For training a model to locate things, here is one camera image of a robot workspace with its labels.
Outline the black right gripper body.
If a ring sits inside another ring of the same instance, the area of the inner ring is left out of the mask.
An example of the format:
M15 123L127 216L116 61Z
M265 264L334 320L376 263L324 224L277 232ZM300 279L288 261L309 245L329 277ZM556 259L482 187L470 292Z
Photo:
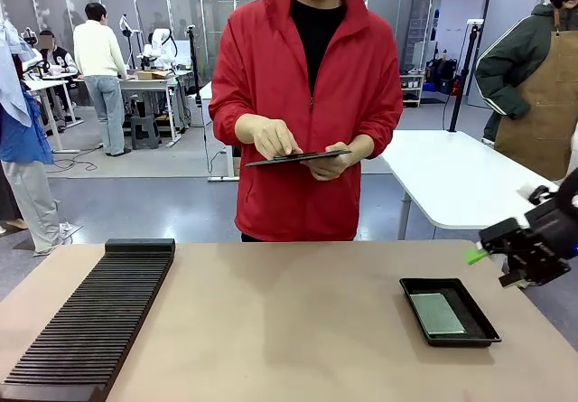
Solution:
M559 257L577 257L577 207L545 185L523 185L517 191L534 205L525 217L529 227Z

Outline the person's left hand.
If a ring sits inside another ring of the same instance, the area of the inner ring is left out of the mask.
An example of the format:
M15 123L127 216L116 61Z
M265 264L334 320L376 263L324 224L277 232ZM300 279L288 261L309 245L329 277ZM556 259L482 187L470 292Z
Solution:
M304 163L317 181L328 182L335 180L355 163L356 156L353 145L338 142L327 146L325 149L326 153L336 151L344 153L336 156L315 158Z

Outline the person's right hand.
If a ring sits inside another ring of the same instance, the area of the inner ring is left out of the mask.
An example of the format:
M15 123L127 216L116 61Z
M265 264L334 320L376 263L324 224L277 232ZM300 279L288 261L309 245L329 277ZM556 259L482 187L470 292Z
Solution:
M253 142L267 161L303 153L286 123L279 119L260 120L253 132Z

